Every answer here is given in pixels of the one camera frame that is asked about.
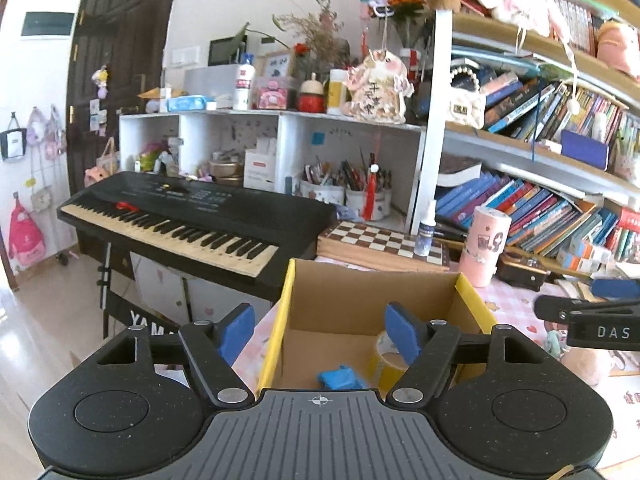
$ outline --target door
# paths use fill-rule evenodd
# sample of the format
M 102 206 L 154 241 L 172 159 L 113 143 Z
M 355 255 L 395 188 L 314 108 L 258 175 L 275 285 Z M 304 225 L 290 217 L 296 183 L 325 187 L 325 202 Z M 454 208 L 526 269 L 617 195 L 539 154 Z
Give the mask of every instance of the door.
M 69 187 L 84 187 L 84 171 L 95 165 L 107 138 L 118 146 L 118 110 L 143 111 L 137 95 L 160 85 L 162 52 L 173 0 L 81 0 L 71 47 L 66 96 Z M 102 65 L 109 73 L 106 134 L 89 128 L 89 101 L 97 96 L 91 76 Z M 81 252 L 102 260 L 104 244 L 78 232 Z M 128 251 L 114 247 L 113 269 L 133 277 Z

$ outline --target picture frame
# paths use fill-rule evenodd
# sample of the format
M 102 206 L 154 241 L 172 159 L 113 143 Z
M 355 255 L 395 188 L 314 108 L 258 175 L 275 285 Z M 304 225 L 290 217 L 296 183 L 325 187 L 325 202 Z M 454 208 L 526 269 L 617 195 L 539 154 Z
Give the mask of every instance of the picture frame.
M 264 56 L 262 76 L 268 78 L 293 76 L 296 69 L 296 53 L 292 48 L 276 50 Z

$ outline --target white bottle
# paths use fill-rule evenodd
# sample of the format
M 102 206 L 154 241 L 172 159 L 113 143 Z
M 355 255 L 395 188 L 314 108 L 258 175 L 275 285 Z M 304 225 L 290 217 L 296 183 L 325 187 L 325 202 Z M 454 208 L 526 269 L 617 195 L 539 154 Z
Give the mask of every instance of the white bottle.
M 251 83 L 255 76 L 253 54 L 242 54 L 241 64 L 236 76 L 236 93 L 234 94 L 234 110 L 248 110 L 251 100 Z
M 433 233 L 436 229 L 436 201 L 431 200 L 427 205 L 427 211 L 420 220 L 418 235 L 415 237 L 414 254 L 417 256 L 429 256 Z

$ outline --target black robotic device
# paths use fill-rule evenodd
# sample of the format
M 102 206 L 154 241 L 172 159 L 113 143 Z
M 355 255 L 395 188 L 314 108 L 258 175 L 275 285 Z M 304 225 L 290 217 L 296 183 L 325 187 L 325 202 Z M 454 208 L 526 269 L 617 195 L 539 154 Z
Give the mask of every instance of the black robotic device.
M 150 336 L 133 326 L 34 405 L 43 480 L 596 480 L 612 416 L 604 400 L 510 325 L 465 335 L 414 324 L 422 351 L 375 390 L 264 390 L 254 399 L 223 351 L 225 326 Z M 184 366 L 191 388 L 153 364 Z M 486 364 L 450 387 L 457 364 Z

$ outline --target pink backpack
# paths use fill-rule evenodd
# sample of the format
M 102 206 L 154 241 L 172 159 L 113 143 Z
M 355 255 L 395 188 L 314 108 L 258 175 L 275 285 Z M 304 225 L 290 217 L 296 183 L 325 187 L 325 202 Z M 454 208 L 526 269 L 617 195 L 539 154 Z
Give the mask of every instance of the pink backpack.
M 23 267 L 29 267 L 45 254 L 42 232 L 16 198 L 9 226 L 9 258 L 16 258 Z

